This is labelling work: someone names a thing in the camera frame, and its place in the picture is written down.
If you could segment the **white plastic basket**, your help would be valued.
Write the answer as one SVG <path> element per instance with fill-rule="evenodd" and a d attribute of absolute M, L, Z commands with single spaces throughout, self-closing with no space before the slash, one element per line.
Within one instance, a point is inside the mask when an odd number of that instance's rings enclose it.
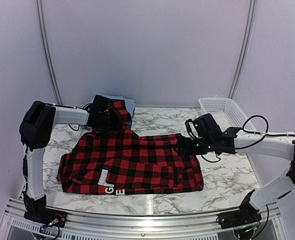
<path fill-rule="evenodd" d="M 230 98 L 201 97 L 198 103 L 200 105 L 198 114 L 200 116 L 211 114 L 222 131 L 229 127 L 241 128 L 248 119 L 237 103 Z"/>

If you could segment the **red black plaid shirt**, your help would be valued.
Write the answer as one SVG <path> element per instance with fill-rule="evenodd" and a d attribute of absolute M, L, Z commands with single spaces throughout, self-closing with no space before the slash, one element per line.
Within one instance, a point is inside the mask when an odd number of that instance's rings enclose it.
<path fill-rule="evenodd" d="M 204 179 L 196 156 L 180 156 L 180 133 L 139 136 L 126 129 L 131 115 L 123 100 L 111 100 L 121 119 L 118 131 L 85 133 L 60 159 L 57 180 L 65 193 L 90 195 L 197 192 Z"/>

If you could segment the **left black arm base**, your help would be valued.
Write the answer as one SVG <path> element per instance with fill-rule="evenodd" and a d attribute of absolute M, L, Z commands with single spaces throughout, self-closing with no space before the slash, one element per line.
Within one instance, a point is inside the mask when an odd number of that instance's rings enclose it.
<path fill-rule="evenodd" d="M 65 211 L 48 208 L 46 195 L 35 200 L 24 192 L 23 202 L 25 206 L 23 217 L 25 219 L 44 224 L 46 226 L 50 226 L 50 223 L 59 228 L 63 228 L 65 226 L 67 213 Z"/>

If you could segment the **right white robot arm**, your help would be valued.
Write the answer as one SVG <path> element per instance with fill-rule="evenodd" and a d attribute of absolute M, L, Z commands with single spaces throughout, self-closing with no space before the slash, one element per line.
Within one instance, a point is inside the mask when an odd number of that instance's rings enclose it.
<path fill-rule="evenodd" d="M 289 167 L 263 187 L 246 195 L 235 220 L 246 224 L 255 215 L 255 210 L 280 199 L 295 190 L 295 132 L 270 133 L 228 127 L 221 130 L 210 113 L 185 122 L 188 137 L 181 137 L 174 148 L 180 156 L 204 156 L 214 152 L 225 154 L 257 154 L 278 157 L 290 162 Z"/>

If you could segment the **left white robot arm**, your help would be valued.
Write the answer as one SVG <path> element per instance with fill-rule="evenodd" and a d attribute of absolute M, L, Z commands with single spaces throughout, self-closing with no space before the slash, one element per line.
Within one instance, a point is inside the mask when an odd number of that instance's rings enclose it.
<path fill-rule="evenodd" d="M 100 95 L 96 95 L 87 108 L 35 101 L 19 126 L 24 149 L 23 176 L 26 195 L 34 201 L 45 196 L 43 160 L 45 148 L 56 125 L 78 125 L 109 131 L 122 128 L 122 120 L 112 108 L 112 100 Z"/>

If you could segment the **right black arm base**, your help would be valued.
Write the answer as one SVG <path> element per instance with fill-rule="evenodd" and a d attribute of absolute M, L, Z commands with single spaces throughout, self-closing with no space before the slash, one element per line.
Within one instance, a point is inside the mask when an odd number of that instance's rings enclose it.
<path fill-rule="evenodd" d="M 222 229 L 235 228 L 252 223 L 258 223 L 262 217 L 260 211 L 250 204 L 250 197 L 254 190 L 250 191 L 241 202 L 238 210 L 221 212 L 216 222 Z"/>

